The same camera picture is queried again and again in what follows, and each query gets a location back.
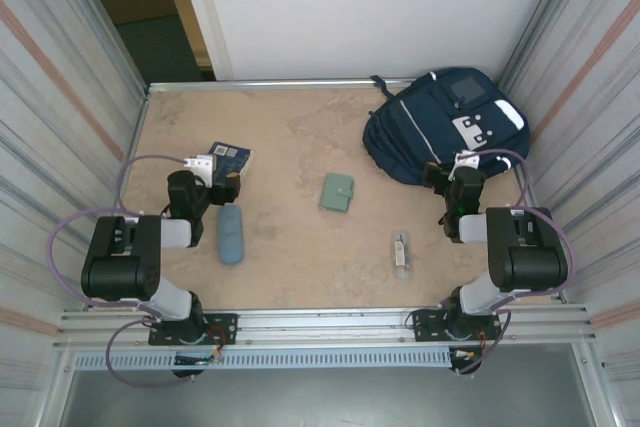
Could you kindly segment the dark blue book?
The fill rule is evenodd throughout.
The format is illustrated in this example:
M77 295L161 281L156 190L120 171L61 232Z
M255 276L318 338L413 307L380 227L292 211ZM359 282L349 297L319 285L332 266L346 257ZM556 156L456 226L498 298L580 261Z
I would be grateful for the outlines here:
M223 184L231 174L244 177L254 158L253 150L224 142L215 142L209 154L216 160L216 168L212 176L214 184Z

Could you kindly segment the blue-grey glasses case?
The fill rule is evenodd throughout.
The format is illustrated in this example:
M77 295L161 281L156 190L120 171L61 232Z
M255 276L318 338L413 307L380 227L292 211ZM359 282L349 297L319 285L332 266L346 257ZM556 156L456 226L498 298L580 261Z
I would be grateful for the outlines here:
M242 213L238 206L227 204L217 214L217 248L221 263L237 265L244 259Z

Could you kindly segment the navy blue backpack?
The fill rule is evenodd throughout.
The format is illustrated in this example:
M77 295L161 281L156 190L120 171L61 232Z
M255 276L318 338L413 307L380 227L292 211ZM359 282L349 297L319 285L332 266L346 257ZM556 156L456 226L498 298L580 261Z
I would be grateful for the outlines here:
M427 163L450 168L461 151L481 151L478 167L489 177L528 156L526 117L478 69L430 71L396 94L381 77L371 80L386 102L369 113L363 145L376 165L400 183L421 184Z

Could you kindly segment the green snap wallet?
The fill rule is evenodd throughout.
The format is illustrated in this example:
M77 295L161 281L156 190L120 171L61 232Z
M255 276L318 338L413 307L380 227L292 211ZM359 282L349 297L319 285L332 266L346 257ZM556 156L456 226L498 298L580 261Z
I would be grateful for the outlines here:
M353 198L355 181L349 175L328 173L324 180L319 207L328 211L347 212Z

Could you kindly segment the aluminium table end rail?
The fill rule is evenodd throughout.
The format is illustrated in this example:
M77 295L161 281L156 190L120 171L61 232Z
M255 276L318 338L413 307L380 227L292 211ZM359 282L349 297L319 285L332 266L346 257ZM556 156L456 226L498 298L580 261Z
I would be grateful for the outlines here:
M331 90L375 88L366 79L306 79L306 80L249 80L212 82L151 83L148 92L209 92L209 91L266 91L266 90Z

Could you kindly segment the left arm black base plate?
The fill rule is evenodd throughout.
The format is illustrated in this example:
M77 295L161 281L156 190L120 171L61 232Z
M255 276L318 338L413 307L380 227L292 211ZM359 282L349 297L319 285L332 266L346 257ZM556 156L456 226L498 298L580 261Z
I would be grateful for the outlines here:
M201 320L161 321L148 335L151 346L212 346L234 345L238 331L238 315L205 313Z

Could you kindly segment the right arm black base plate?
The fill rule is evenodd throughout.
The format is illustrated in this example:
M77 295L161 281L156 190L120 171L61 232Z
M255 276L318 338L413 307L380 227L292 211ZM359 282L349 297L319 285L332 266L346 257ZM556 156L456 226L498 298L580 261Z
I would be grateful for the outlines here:
M497 316L472 316L459 310L418 309L407 319L417 342L496 340L502 331Z

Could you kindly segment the aluminium mounting rail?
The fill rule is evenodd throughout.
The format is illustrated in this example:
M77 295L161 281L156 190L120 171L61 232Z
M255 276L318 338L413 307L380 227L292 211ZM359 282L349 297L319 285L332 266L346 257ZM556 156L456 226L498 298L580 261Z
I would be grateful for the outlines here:
M409 347L416 343L408 328L410 307L360 309L240 310L231 350ZM586 308L579 304L510 306L511 322L502 345L548 345L596 341ZM56 351L99 351L113 332L142 317L125 310L65 312Z

